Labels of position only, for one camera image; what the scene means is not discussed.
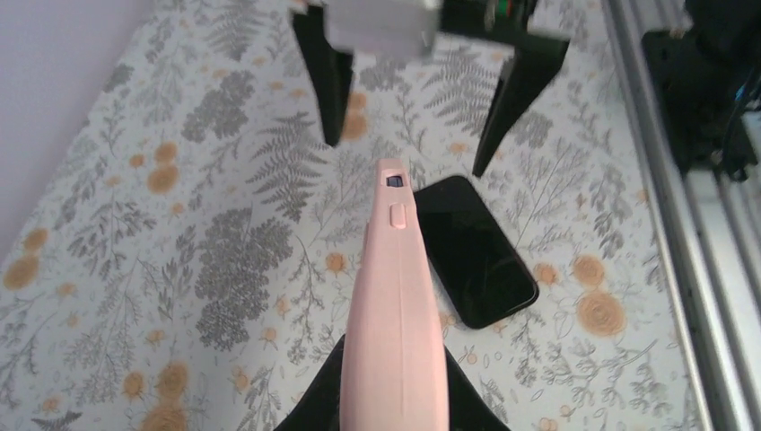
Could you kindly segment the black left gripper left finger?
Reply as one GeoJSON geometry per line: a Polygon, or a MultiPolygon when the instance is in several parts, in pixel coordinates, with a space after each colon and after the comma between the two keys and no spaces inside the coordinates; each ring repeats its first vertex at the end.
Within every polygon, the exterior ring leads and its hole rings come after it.
{"type": "Polygon", "coordinates": [[[293,410],[275,431],[339,429],[340,383],[345,337],[342,336],[293,410]]]}

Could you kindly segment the black phone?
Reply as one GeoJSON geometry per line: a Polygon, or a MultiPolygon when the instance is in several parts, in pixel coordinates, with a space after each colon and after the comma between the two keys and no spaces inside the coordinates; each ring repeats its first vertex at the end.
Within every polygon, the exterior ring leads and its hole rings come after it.
{"type": "Polygon", "coordinates": [[[537,301],[537,281],[467,178],[414,198],[428,259],[466,326],[483,329],[537,301]]]}

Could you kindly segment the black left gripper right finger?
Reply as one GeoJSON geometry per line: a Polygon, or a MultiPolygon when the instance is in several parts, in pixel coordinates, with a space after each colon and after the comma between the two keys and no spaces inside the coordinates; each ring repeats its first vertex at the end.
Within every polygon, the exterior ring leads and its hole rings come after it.
{"type": "Polygon", "coordinates": [[[510,431],[486,405],[481,395],[445,347],[450,431],[510,431]]]}

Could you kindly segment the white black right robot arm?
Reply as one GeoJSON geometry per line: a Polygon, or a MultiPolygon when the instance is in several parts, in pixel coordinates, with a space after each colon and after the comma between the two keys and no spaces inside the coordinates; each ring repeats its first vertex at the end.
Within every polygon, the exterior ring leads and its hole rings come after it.
{"type": "MultiPolygon", "coordinates": [[[[323,136],[337,145],[345,124],[354,54],[411,60],[433,52],[440,33],[510,46],[472,172],[482,175],[504,136],[559,73],[570,40],[529,31],[533,1],[331,1],[291,13],[317,96],[323,136]]],[[[682,171],[710,163],[733,180],[757,162],[743,115],[760,108],[760,4],[688,1],[692,25],[642,38],[672,156],[682,171]]]]}

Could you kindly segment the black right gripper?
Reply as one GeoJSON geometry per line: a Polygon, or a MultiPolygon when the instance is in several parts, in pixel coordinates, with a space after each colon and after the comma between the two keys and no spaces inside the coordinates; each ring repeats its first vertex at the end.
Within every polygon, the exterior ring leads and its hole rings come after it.
{"type": "MultiPolygon", "coordinates": [[[[528,40],[528,22],[537,1],[444,1],[439,31],[468,39],[505,45],[528,40]]],[[[325,8],[309,5],[291,13],[298,47],[317,98],[319,118],[327,145],[341,140],[353,81],[354,56],[332,48],[326,39],[325,8]]],[[[560,71],[568,41],[551,41],[546,47],[516,48],[503,62],[487,112],[472,174],[481,177],[506,134],[560,71]]]]}

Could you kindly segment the pink phone case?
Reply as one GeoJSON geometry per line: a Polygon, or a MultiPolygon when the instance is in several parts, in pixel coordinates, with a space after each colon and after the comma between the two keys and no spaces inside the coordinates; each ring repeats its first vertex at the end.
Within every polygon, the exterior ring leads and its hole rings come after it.
{"type": "Polygon", "coordinates": [[[407,169],[377,162],[372,213],[346,326],[343,430],[446,430],[450,423],[438,304],[407,169]]]}

